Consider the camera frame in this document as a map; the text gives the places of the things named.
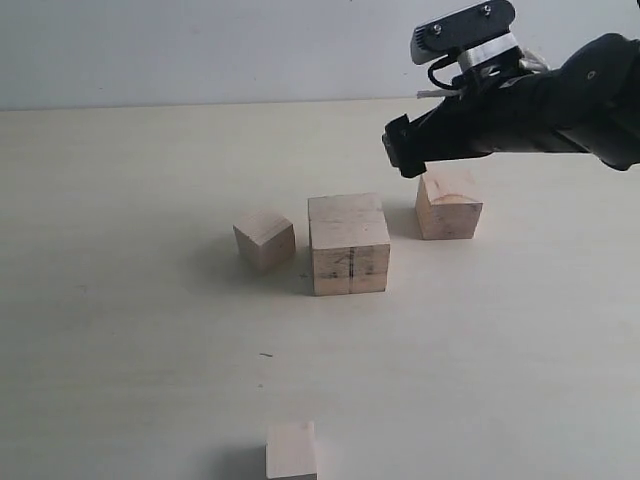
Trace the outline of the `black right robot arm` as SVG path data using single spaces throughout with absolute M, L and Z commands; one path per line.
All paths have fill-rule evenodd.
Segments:
M 454 85 L 432 110 L 385 126 L 382 143 L 403 177 L 494 153 L 591 154 L 617 171 L 639 162 L 637 40 L 604 34 L 541 72 L 506 53 Z

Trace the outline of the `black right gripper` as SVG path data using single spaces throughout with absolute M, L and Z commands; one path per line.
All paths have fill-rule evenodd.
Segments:
M 402 115 L 382 135 L 389 161 L 403 178 L 415 178 L 430 162 L 497 152 L 563 153 L 565 140 L 543 118 L 548 86 L 543 75 L 501 80 L 414 120 Z

